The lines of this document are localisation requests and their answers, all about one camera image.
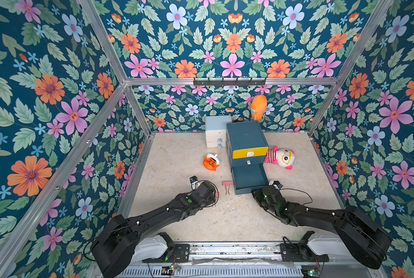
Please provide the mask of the yellow top drawer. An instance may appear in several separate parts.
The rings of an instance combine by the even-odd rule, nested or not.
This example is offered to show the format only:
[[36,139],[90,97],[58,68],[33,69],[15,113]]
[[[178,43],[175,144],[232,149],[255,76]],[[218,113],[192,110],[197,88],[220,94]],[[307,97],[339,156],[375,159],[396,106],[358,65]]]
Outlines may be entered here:
[[244,159],[258,156],[266,156],[268,147],[250,148],[250,149],[236,149],[232,151],[233,159]]

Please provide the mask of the teal drawer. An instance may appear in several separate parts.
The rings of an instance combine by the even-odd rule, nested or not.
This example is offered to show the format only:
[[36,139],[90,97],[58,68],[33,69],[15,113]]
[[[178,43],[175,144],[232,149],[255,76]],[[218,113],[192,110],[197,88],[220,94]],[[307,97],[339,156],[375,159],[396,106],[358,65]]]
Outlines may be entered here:
[[231,174],[236,195],[251,193],[269,184],[263,164],[235,166]]
[[231,167],[249,166],[263,164],[265,158],[265,156],[255,156],[248,158],[230,159],[229,162]]

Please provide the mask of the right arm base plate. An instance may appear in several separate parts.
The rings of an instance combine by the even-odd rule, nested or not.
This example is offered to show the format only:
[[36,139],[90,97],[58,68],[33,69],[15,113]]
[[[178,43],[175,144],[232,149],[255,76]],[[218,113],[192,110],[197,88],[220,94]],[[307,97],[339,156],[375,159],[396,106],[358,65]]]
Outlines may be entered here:
[[292,242],[286,236],[280,244],[281,258],[285,262],[329,262],[329,256],[316,255],[307,245],[314,231],[307,231],[298,242]]

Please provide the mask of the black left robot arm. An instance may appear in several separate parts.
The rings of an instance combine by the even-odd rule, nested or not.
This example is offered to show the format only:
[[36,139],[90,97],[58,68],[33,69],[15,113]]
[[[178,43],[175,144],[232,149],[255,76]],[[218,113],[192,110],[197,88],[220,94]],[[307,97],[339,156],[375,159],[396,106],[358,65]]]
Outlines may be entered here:
[[112,218],[90,248],[102,276],[115,278],[133,262],[171,258],[175,245],[166,233],[158,231],[216,205],[216,195],[216,185],[200,181],[196,189],[180,193],[166,205],[146,214]]

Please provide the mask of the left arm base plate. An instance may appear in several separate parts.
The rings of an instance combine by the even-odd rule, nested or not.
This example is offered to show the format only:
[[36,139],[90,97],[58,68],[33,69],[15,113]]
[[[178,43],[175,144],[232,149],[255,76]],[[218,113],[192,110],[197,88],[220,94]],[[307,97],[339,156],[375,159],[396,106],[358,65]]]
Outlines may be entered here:
[[142,262],[147,263],[180,263],[188,262],[190,257],[190,245],[187,243],[175,243],[166,232],[160,232],[153,237],[151,244],[152,255]]

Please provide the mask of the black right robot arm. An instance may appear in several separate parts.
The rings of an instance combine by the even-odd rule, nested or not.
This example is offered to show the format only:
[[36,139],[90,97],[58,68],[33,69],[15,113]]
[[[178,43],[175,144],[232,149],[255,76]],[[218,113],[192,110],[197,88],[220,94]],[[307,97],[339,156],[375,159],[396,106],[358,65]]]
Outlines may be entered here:
[[253,190],[259,206],[285,225],[313,227],[337,234],[349,253],[362,265],[380,269],[392,238],[377,222],[355,206],[325,210],[287,201],[281,190],[269,185]]

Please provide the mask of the teal bottom drawer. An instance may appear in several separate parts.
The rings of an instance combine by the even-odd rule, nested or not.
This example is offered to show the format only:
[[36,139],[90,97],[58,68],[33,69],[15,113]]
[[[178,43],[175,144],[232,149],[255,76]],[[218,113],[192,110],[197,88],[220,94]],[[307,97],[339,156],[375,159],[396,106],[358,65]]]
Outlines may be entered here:
[[236,195],[251,193],[269,184],[263,164],[235,166],[231,174]]

